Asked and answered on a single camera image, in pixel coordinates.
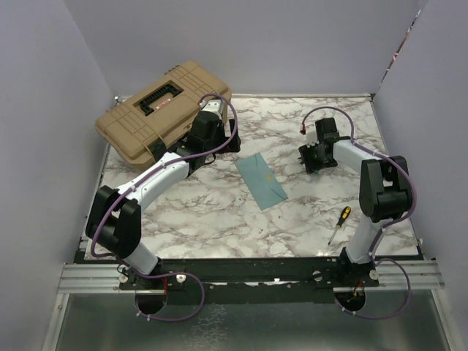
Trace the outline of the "light blue envelope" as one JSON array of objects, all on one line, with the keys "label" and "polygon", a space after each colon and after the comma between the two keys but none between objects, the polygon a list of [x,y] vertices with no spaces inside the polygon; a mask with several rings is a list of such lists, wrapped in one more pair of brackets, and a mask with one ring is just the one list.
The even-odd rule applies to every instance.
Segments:
[{"label": "light blue envelope", "polygon": [[235,166],[261,211],[288,199],[261,153],[240,159]]}]

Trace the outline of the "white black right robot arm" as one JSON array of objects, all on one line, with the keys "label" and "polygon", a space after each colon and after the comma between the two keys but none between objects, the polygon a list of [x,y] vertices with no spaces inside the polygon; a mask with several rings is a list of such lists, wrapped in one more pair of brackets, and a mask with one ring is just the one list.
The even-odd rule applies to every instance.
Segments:
[{"label": "white black right robot arm", "polygon": [[333,118],[317,121],[315,131],[316,140],[298,149],[306,172],[343,163],[360,176],[358,199],[363,216],[336,267],[337,280],[352,286],[374,269],[374,253],[385,230],[414,209],[414,186],[404,157],[372,152],[351,137],[341,136]]}]

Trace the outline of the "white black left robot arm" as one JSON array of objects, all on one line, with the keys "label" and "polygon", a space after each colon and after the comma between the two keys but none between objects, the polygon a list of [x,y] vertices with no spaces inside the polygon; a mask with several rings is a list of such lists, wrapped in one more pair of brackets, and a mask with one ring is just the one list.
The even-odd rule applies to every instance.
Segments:
[{"label": "white black left robot arm", "polygon": [[122,186],[99,188],[85,229],[91,240],[91,255],[101,257],[95,252],[95,246],[100,245],[134,268],[136,280],[143,287],[156,287],[162,278],[157,267],[160,259],[142,242],[142,214],[171,186],[206,166],[208,156],[240,151],[238,119],[230,119],[229,125],[230,136],[226,136],[220,117],[203,110],[189,132],[166,150],[155,165]]}]

